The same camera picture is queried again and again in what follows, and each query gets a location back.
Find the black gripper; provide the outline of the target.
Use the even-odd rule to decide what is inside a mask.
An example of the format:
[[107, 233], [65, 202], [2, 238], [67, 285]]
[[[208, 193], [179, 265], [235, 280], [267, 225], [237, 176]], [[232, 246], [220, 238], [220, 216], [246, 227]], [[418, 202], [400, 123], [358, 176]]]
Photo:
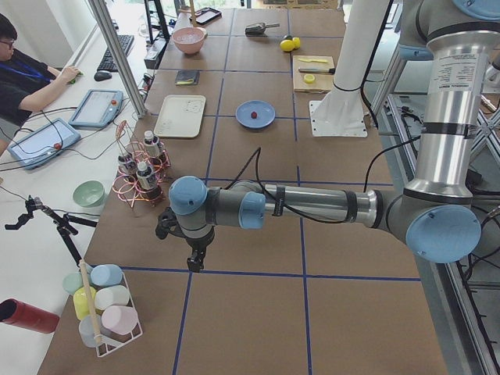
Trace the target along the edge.
[[199, 238], [186, 237], [186, 242], [191, 246], [191, 256], [187, 258], [187, 267], [193, 273], [204, 270], [206, 248], [213, 242], [215, 231], [211, 228], [207, 234]]

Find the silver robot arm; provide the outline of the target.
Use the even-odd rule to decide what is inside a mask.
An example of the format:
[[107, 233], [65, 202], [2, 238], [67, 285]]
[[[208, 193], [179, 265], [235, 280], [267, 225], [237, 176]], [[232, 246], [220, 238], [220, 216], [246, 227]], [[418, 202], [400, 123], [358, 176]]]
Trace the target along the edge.
[[414, 178], [401, 194], [324, 189], [237, 180], [207, 187], [186, 176], [169, 189], [158, 226], [186, 239], [187, 266], [203, 269], [215, 226], [259, 229], [264, 216], [295, 214], [320, 223], [362, 223], [387, 231], [434, 263], [469, 255], [481, 237], [466, 172], [491, 50], [499, 43], [496, 1], [406, 1], [398, 51], [432, 63]]

